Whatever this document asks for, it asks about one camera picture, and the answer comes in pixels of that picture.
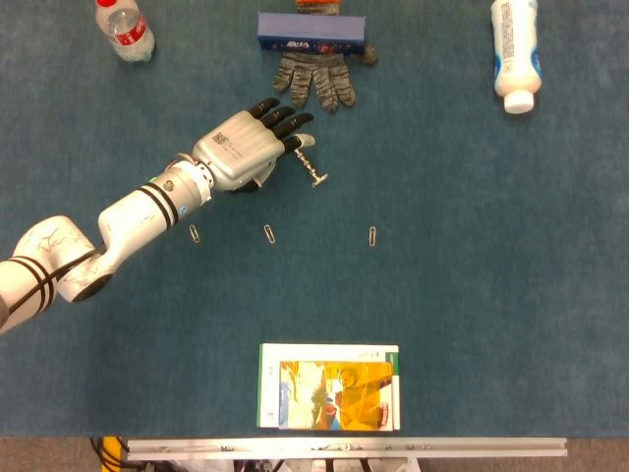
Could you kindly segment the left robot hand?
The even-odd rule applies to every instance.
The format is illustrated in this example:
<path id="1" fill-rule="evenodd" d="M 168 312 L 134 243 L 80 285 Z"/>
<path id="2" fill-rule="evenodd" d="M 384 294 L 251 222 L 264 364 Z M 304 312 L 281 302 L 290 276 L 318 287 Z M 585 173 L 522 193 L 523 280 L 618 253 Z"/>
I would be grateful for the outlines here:
<path id="1" fill-rule="evenodd" d="M 200 138 L 192 158 L 209 169 L 218 191 L 260 187 L 280 156 L 309 141 L 300 138 L 297 130 L 313 119 L 311 113 L 298 113 L 270 97 L 232 115 Z"/>

